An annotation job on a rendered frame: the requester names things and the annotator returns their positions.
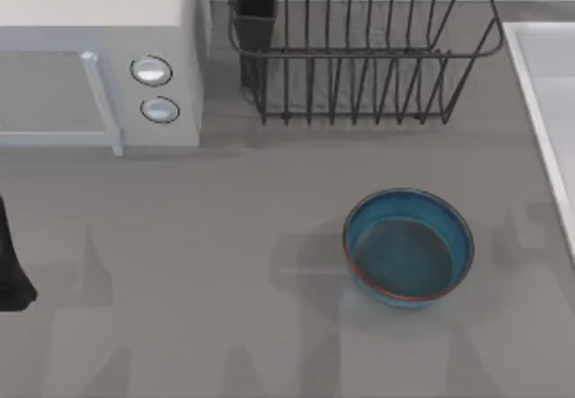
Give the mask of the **pale microwave oven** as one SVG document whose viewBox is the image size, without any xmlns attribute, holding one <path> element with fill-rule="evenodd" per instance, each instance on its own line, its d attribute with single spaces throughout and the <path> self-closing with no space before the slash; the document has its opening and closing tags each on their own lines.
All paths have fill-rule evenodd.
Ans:
<svg viewBox="0 0 575 398">
<path fill-rule="evenodd" d="M 204 110 L 209 0 L 0 0 L 0 52 L 92 51 L 101 60 L 104 85 L 118 119 L 123 153 L 130 147 L 194 147 Z M 137 82 L 132 60 L 165 59 L 171 81 L 159 87 Z M 154 124 L 139 110 L 163 96 L 180 117 Z"/>
</svg>

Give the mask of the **white sink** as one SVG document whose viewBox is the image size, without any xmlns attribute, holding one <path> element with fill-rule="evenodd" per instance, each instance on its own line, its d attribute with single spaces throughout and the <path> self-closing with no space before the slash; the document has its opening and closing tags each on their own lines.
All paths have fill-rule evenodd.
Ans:
<svg viewBox="0 0 575 398">
<path fill-rule="evenodd" d="M 575 22 L 503 29 L 575 265 Z"/>
</svg>

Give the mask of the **large round microwave knob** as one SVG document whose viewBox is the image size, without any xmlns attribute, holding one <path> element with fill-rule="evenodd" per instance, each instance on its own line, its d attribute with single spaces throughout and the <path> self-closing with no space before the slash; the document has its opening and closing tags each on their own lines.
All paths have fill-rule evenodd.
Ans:
<svg viewBox="0 0 575 398">
<path fill-rule="evenodd" d="M 129 71 L 137 82 L 149 87 L 166 85 L 173 78 L 172 66 L 165 59 L 154 55 L 132 60 Z"/>
</svg>

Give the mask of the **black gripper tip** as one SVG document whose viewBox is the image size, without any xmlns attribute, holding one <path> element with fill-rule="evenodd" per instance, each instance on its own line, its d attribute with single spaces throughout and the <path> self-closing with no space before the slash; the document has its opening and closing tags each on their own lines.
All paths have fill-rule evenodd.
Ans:
<svg viewBox="0 0 575 398">
<path fill-rule="evenodd" d="M 38 291 L 18 260 L 0 196 L 0 312 L 22 312 L 38 297 Z"/>
</svg>

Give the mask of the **blue bowl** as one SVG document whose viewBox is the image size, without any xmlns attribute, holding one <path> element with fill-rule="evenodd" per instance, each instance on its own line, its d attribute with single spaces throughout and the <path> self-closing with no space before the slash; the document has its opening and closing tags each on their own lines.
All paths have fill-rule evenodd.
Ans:
<svg viewBox="0 0 575 398">
<path fill-rule="evenodd" d="M 419 308 L 449 295 L 475 260 L 464 216 L 447 200 L 414 188 L 364 197 L 346 216 L 341 238 L 358 287 L 394 307 Z"/>
</svg>

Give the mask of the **microwave oven door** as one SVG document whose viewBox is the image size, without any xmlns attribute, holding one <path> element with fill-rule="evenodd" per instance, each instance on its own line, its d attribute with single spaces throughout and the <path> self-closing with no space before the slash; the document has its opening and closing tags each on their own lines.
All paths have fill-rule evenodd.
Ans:
<svg viewBox="0 0 575 398">
<path fill-rule="evenodd" d="M 0 147 L 111 148 L 81 52 L 0 52 Z"/>
</svg>

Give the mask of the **small round microwave knob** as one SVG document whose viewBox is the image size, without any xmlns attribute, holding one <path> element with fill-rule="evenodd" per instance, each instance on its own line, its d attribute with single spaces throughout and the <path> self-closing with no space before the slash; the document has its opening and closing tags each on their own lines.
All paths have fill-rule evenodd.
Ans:
<svg viewBox="0 0 575 398">
<path fill-rule="evenodd" d="M 181 115 L 179 105 L 163 96 L 143 100 L 139 105 L 139 110 L 147 120 L 154 124 L 170 124 Z"/>
</svg>

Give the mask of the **black cutlery holder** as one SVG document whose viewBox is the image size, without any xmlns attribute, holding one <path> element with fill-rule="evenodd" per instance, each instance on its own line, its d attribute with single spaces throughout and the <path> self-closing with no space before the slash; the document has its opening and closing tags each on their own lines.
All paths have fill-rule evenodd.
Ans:
<svg viewBox="0 0 575 398">
<path fill-rule="evenodd" d="M 278 0 L 228 0 L 239 48 L 245 52 L 267 52 L 271 46 Z"/>
</svg>

